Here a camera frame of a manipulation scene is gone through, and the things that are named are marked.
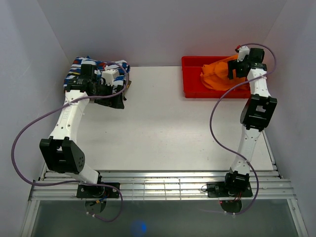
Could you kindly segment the orange trousers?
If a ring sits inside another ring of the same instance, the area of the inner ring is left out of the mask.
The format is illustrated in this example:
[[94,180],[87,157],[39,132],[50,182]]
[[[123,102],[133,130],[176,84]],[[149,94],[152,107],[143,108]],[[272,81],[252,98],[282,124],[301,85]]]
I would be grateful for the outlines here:
[[227,91],[233,86],[246,81],[246,77],[237,78],[235,73],[233,73],[233,79],[228,78],[228,61],[236,59],[237,54],[211,64],[204,64],[200,73],[202,84],[211,90]]

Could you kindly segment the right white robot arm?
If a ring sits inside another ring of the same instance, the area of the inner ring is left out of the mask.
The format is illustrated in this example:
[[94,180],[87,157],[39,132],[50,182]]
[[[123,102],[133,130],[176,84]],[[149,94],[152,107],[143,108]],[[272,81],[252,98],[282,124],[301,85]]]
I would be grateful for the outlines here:
[[228,62],[228,78],[246,78],[250,86],[250,97],[240,116],[242,124],[238,154],[225,176],[224,193],[241,195],[250,190],[249,173],[257,140],[269,125],[277,106],[267,86],[267,66],[263,63],[265,52],[261,48],[240,46],[237,59]]

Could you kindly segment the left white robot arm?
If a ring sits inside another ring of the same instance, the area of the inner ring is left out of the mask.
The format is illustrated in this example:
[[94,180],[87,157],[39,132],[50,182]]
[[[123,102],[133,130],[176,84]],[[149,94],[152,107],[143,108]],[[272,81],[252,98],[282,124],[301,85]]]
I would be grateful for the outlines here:
[[79,124],[91,100],[99,104],[111,104],[123,99],[123,92],[128,85],[128,72],[119,63],[98,66],[87,59],[83,59],[75,69],[66,79],[64,106],[56,126],[49,138],[41,139],[39,148],[49,170],[89,183],[88,192],[97,198],[104,193],[105,186],[99,182],[99,172],[85,163],[84,152],[77,145]]

